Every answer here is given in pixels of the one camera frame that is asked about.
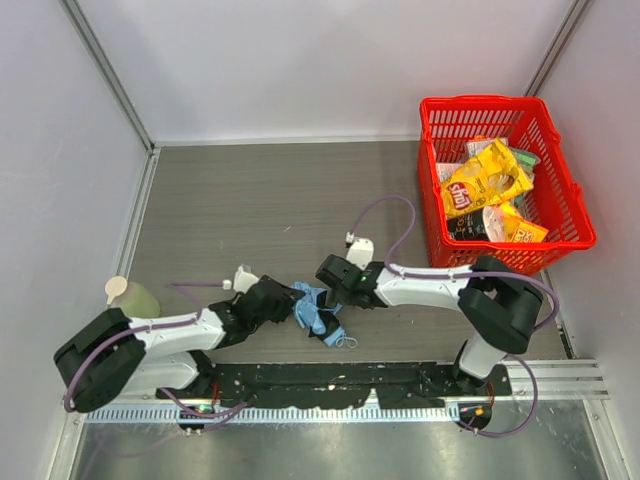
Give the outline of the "light blue folding umbrella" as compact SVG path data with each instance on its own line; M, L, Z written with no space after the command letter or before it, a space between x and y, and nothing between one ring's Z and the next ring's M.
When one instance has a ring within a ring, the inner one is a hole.
M337 318L343 305L327 305L327 290L307 282L294 282L292 288L303 293L292 313L299 326L308 330L310 338L317 338L328 347L354 349L358 346L358 341L346 333Z

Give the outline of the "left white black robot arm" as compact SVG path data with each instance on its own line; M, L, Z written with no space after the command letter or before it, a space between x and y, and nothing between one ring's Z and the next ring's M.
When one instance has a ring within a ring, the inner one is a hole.
M267 322L280 323L304 291L264 275L233 282L234 296L195 313L160 318L101 312L54 354L67 412L89 413L125 391L206 385L207 352L240 344Z

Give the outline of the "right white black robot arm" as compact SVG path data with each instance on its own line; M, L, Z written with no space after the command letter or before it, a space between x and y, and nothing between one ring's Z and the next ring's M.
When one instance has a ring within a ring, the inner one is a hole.
M459 350L452 377L467 394L483 393L496 364L527 351L543 303L531 278L487 256L443 269L379 261L358 266L331 254L315 277L343 305L369 310L412 305L462 313L475 334Z

